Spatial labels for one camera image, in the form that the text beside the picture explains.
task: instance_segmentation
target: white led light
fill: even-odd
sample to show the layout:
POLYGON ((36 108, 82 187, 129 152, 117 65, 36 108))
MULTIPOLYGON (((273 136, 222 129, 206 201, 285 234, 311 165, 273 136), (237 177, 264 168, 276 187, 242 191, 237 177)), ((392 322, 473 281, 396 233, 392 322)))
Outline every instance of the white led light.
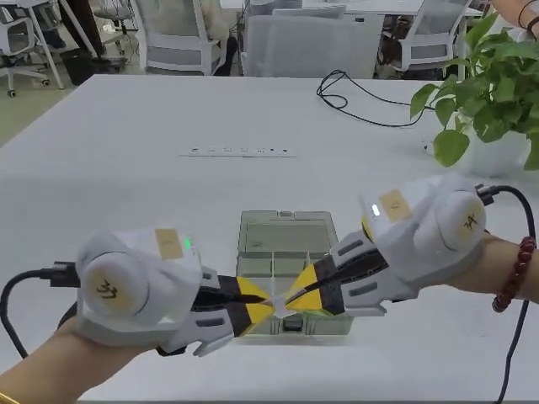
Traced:
POLYGON ((372 213, 374 214, 374 216, 379 216, 380 215, 380 210, 378 209, 378 206, 373 205, 373 206, 371 206, 371 209, 372 209, 372 213))

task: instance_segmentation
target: human arm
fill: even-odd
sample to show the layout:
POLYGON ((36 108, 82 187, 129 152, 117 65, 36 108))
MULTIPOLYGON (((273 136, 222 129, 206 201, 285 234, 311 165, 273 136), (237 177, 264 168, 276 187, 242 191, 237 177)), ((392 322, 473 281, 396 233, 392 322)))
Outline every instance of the human arm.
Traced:
MULTIPOLYGON (((518 244, 486 234, 483 237, 483 255, 479 261, 448 284, 468 292, 496 294, 503 289, 505 281, 512 274, 518 252, 518 244)), ((539 303, 539 254, 532 256, 519 297, 539 303)))
MULTIPOLYGON (((492 0, 492 4, 496 11, 509 23, 527 28, 528 24, 537 17, 537 13, 532 10, 532 5, 539 5, 539 2, 530 3, 530 0, 492 0)), ((539 35, 539 24, 533 27, 535 36, 539 35)))
POLYGON ((227 42, 230 28, 219 0, 201 0, 204 25, 211 40, 219 40, 223 44, 227 42))
POLYGON ((21 404, 73 404, 146 351, 94 343, 78 336, 73 324, 73 319, 66 322, 35 352, 0 375, 0 392, 21 404))

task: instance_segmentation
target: gold bracelet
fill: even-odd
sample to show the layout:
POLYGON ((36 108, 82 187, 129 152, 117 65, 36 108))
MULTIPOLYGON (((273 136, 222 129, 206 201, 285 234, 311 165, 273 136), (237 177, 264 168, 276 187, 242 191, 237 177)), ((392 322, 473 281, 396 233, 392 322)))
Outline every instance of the gold bracelet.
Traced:
POLYGON ((0 393, 0 402, 2 404, 20 404, 20 402, 15 401, 13 398, 8 397, 3 393, 0 393))

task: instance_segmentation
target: chair armrest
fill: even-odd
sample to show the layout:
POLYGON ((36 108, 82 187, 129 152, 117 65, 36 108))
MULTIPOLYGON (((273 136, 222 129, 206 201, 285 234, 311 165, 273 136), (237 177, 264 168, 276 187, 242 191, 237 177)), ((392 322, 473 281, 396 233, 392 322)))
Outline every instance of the chair armrest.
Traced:
POLYGON ((23 49, 13 51, 9 47, 9 39, 7 38, 6 44, 4 46, 7 49, 3 49, 3 53, 5 56, 17 55, 19 53, 25 52, 35 47, 34 25, 32 24, 31 19, 29 19, 28 17, 23 17, 20 19, 15 19, 14 21, 10 21, 9 23, 6 23, 6 24, 2 23, 2 25, 5 27, 6 33, 9 31, 10 28, 15 27, 17 25, 21 25, 21 24, 26 26, 26 32, 28 33, 26 35, 28 38, 28 45, 24 47, 23 49))

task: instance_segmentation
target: white desk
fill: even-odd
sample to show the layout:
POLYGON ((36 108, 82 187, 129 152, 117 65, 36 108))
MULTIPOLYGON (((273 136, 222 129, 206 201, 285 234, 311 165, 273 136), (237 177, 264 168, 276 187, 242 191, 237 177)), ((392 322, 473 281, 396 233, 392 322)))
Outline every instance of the white desk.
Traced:
MULTIPOLYGON (((421 82, 365 81, 408 101, 421 82)), ((369 183, 442 172, 419 140, 439 129, 361 124, 326 107, 318 80, 94 76, 0 149, 0 284, 19 271, 75 257, 94 231, 177 224, 203 262, 234 274, 242 210, 328 210, 339 237, 357 230, 357 194, 369 183), (242 118, 238 121, 238 111, 242 118), (297 158, 179 157, 185 146, 288 146, 297 158)), ((341 87, 372 120, 408 121, 408 109, 341 87)), ((531 199, 533 185, 513 182, 531 199)), ((518 203, 488 208, 488 228, 525 233, 518 203)), ((10 314, 29 350, 74 299, 45 282, 20 285, 10 314)), ((148 353, 85 398, 136 400, 493 400, 518 305, 497 316, 491 297, 446 287, 358 318, 334 343, 267 346, 236 341, 198 359, 148 353)), ((539 312, 533 306, 507 398, 539 397, 539 312)), ((17 354, 0 332, 0 371, 17 354)))

